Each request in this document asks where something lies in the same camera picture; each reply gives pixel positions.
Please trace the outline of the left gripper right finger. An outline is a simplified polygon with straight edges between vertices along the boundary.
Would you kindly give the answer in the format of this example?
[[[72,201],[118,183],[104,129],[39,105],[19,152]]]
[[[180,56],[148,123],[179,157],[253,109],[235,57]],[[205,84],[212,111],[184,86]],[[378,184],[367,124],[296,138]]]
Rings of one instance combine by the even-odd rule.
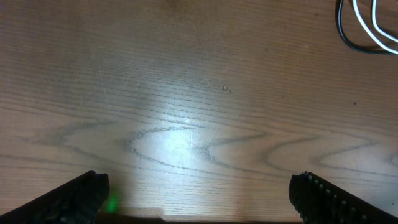
[[[397,217],[311,172],[291,177],[289,200],[304,223],[397,224]]]

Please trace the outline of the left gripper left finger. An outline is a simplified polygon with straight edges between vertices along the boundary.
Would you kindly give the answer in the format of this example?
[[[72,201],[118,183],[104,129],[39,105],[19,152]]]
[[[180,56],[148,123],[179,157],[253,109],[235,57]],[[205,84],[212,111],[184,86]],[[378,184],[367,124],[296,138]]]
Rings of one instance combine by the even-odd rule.
[[[109,191],[108,175],[91,170],[1,215],[1,224],[92,224]]]

